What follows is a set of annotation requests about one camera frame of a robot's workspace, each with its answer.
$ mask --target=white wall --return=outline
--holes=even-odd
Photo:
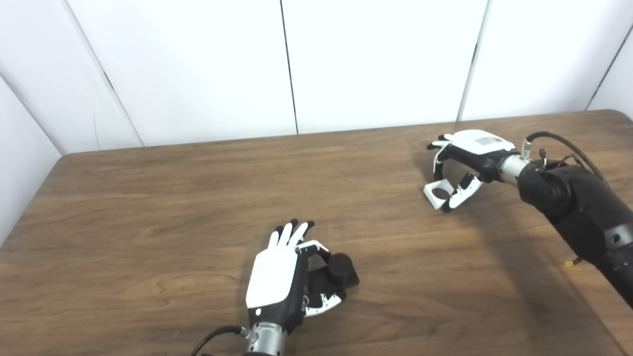
[[[614,109],[633,118],[633,36],[622,46],[589,110]]]
[[[278,1],[70,5],[146,145],[296,134]]]
[[[0,245],[60,157],[0,79]]]
[[[631,0],[494,0],[462,119],[585,110],[632,24]]]
[[[299,133],[457,117],[486,0],[283,4]]]
[[[64,5],[0,2],[0,74],[62,152],[140,146]]]
[[[60,152],[583,110],[633,25],[630,0],[283,5],[0,1],[0,239]],[[632,61],[590,109],[633,115]]]

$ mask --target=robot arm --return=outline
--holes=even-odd
[[[503,148],[488,153],[468,150],[468,147],[477,147],[474,143],[469,146],[458,143],[455,146],[461,151],[453,156],[453,151],[447,149],[454,145],[455,137],[465,137],[462,132],[467,132],[469,137],[477,137],[480,142],[483,137],[500,139],[484,131],[467,130],[436,141],[429,149],[440,148],[441,152],[447,152],[445,158],[455,157],[475,172],[483,172],[480,177],[484,177],[484,182],[499,181],[516,186],[521,199],[539,210],[574,253],[595,265],[633,308],[633,212],[608,187],[593,163],[570,142],[547,132],[530,135],[523,144],[522,152],[515,150],[512,143],[500,139],[503,143],[498,143],[498,146],[503,145]],[[564,161],[548,160],[544,151],[541,160],[530,160],[531,142],[541,136],[564,140],[563,143],[576,151],[594,172],[583,166],[567,165]],[[435,177],[442,179],[441,174],[436,173]],[[450,186],[445,180],[439,182]],[[449,199],[441,202],[444,211],[450,211],[445,206],[454,208],[465,200],[460,198],[460,188],[461,183],[458,189],[450,192]],[[425,193],[433,202],[437,198],[431,198],[430,190],[425,188]]]

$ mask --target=wooden table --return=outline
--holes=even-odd
[[[633,311],[593,266],[564,267],[572,252],[514,187],[450,214],[426,200],[427,143],[471,128],[517,145],[561,134],[633,205],[633,122],[615,111],[72,154],[0,249],[0,355],[188,355],[247,324],[253,259],[293,217],[315,220],[309,237],[348,253],[361,284],[288,355],[632,354]]]

